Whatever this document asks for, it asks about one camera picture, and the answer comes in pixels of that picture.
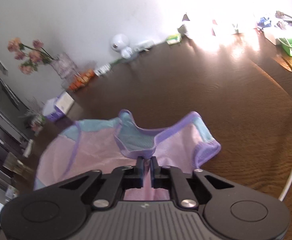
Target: purple trim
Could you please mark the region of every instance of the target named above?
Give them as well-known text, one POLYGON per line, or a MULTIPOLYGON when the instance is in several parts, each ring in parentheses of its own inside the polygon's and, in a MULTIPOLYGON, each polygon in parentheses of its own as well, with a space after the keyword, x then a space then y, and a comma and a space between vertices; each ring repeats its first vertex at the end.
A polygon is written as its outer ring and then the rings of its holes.
POLYGON ((211 142, 200 142, 196 145, 193 153, 193 167, 200 168, 221 150, 221 145, 213 140, 211 142))
POLYGON ((121 118, 121 114, 123 113, 128 113, 130 115, 130 118, 136 127, 136 129, 143 134, 147 135, 153 135, 154 137, 154 144, 151 148, 149 149, 143 149, 143 150, 134 150, 134 151, 129 151, 125 145, 122 143, 122 141, 117 137, 117 135, 120 132, 121 126, 122 126, 122 120, 118 123, 118 126, 116 127, 115 133, 114 133, 114 138, 115 141, 122 153, 127 158, 131 159, 137 159, 138 156, 143 156, 145 159, 149 159, 155 152, 156 147, 159 143, 162 141, 166 140, 170 136, 174 135, 175 133, 179 132, 181 129, 183 129, 186 125, 193 123, 193 120, 196 117, 200 118, 200 115, 197 112, 190 112, 187 116, 182 118, 179 122, 177 122, 175 125, 167 128, 159 128, 159 129, 142 129, 138 127, 135 123, 135 120, 132 116, 132 113, 129 112, 128 110, 121 110, 119 112, 119 118, 121 118))
POLYGON ((65 114, 57 106, 54 106, 54 109, 55 112, 45 116, 51 122, 55 122, 65 116, 65 114))
POLYGON ((75 125, 76 125, 76 127, 78 129, 78 138, 77 138, 76 143, 75 143, 75 145, 73 147, 73 151, 71 153, 67 168, 66 168, 66 170, 64 171, 64 173, 62 174, 62 176, 60 177, 60 179, 58 181, 61 181, 61 179, 70 171, 70 168, 73 165, 73 162, 74 162, 74 160, 76 158, 76 155, 77 155, 77 152, 78 152, 78 147, 79 147, 79 142, 80 142, 80 137, 81 137, 81 128, 80 128, 80 125, 79 125, 78 121, 75 122, 75 125))

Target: artificial flower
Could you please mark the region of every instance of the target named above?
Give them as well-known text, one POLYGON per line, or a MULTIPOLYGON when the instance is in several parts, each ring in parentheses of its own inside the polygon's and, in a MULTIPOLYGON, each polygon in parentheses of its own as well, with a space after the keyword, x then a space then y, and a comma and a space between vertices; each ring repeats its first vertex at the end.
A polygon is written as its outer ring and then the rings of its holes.
POLYGON ((25 53, 23 53, 20 50, 16 51, 15 59, 22 60, 22 59, 24 59, 24 57, 25 57, 25 53))
POLYGON ((44 46, 44 44, 40 40, 34 40, 33 46, 35 49, 41 49, 44 46))
POLYGON ((18 67, 23 74, 30 75, 33 72, 33 68, 31 66, 22 66, 18 67))
POLYGON ((8 50, 10 52, 18 51, 19 50, 19 44, 21 44, 21 41, 19 38, 14 38, 8 42, 8 50))
POLYGON ((42 59, 40 52, 36 50, 32 50, 31 52, 29 52, 29 58, 33 63, 41 61, 42 59))

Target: white wall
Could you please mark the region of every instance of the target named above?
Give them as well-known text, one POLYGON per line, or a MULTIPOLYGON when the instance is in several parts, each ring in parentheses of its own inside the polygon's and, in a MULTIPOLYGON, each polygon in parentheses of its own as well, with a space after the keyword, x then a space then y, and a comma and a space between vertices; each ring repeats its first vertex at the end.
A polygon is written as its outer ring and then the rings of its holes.
POLYGON ((49 53, 64 51, 78 65, 92 60, 102 65, 118 58, 109 47, 116 33, 125 33, 132 43, 158 43, 176 32, 185 12, 210 21, 275 10, 292 15, 292 0, 0 0, 0 59, 9 70, 2 78, 24 103, 61 92, 61 80, 49 65, 30 76, 18 70, 20 62, 6 48, 13 37, 26 44, 38 38, 49 53))

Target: wood grain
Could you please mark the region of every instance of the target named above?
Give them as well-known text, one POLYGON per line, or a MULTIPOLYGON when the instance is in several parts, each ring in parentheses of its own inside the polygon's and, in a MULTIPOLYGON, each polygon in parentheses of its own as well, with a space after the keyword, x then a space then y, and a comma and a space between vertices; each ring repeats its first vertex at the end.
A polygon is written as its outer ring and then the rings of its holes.
MULTIPOLYGON (((278 197, 292 167, 292 72, 274 59, 280 53, 257 31, 155 46, 75 93, 68 118, 45 125, 28 164, 36 168, 74 120, 109 119, 125 108, 138 126, 159 128, 197 111, 222 145, 203 168, 278 197)), ((285 203, 292 216, 292 187, 285 203)))

